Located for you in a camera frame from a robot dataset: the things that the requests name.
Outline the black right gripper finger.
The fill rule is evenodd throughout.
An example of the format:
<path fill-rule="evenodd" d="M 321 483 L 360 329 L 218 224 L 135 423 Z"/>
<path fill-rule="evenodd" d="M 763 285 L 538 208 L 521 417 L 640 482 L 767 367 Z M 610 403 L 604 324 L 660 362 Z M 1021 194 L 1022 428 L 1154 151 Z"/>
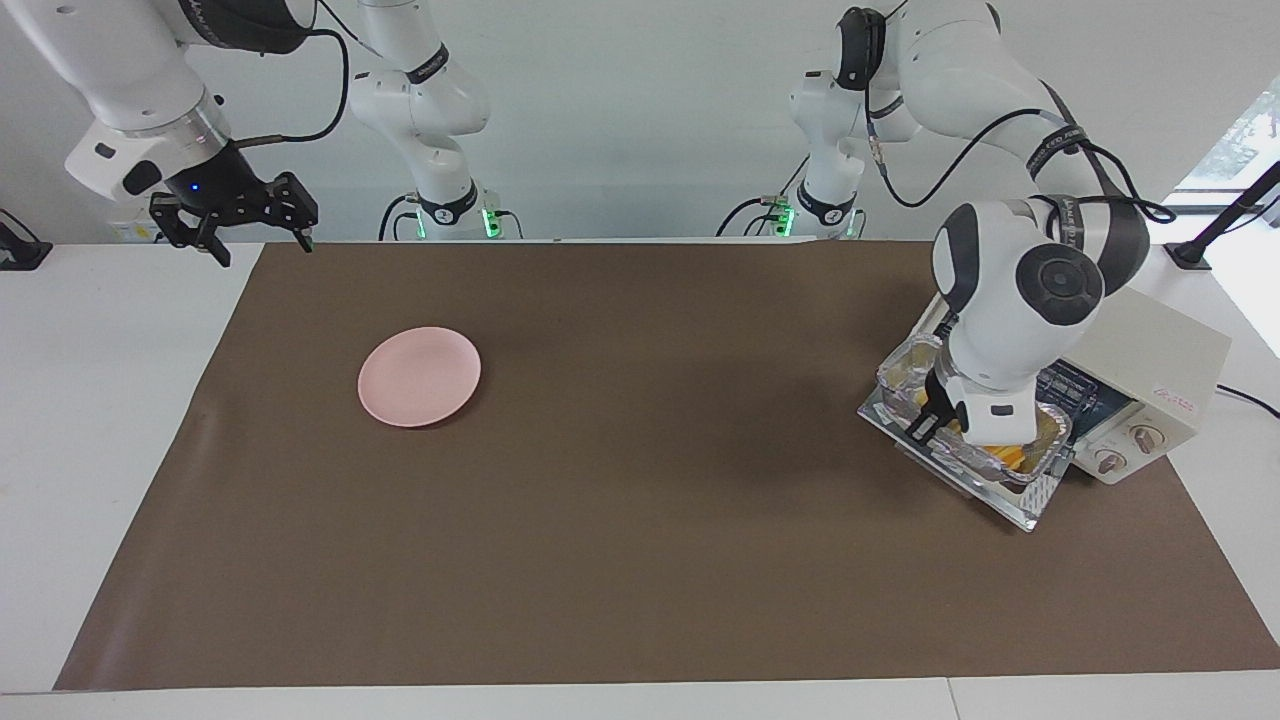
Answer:
<path fill-rule="evenodd" d="M 172 247 L 195 249 L 210 255 L 220 266 L 230 266 L 230 251 L 218 238 L 220 222 L 216 217 L 187 206 L 174 193 L 152 193 L 148 214 Z"/>
<path fill-rule="evenodd" d="M 315 250 L 312 232 L 319 223 L 317 202 L 292 172 L 274 179 L 274 222 L 292 233 L 305 252 Z"/>

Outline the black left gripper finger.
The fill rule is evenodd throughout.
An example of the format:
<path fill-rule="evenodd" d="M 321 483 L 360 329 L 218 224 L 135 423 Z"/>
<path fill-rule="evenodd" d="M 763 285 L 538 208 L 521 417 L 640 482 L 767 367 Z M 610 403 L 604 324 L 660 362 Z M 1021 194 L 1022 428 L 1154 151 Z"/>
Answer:
<path fill-rule="evenodd" d="M 948 405 L 925 404 L 919 415 L 905 428 L 906 437 L 915 445 L 927 447 L 941 428 L 954 420 L 954 409 Z"/>

